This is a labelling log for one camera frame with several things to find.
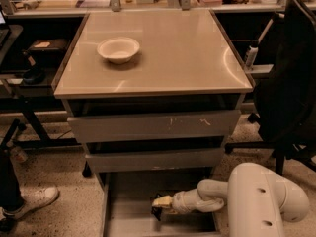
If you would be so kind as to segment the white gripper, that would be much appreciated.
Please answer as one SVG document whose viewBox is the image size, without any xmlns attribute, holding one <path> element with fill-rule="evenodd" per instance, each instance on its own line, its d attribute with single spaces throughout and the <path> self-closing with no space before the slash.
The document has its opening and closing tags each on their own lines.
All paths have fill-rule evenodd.
<svg viewBox="0 0 316 237">
<path fill-rule="evenodd" d="M 175 193 L 173 197 L 162 196 L 156 200 L 156 203 L 162 208 L 162 212 L 164 213 L 173 213 L 175 211 L 180 214 L 188 214 L 190 210 L 185 203 L 186 198 L 186 193 L 181 191 Z"/>
</svg>

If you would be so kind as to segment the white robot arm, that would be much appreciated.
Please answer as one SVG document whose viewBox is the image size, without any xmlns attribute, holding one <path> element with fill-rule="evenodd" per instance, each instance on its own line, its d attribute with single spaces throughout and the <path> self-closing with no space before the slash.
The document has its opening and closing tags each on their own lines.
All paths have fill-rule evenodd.
<svg viewBox="0 0 316 237">
<path fill-rule="evenodd" d="M 204 179 L 189 191 L 157 197 L 152 213 L 176 214 L 228 209 L 229 237 L 285 237 L 283 224 L 308 214 L 306 192 L 295 182 L 254 163 L 236 166 L 226 182 Z"/>
</svg>

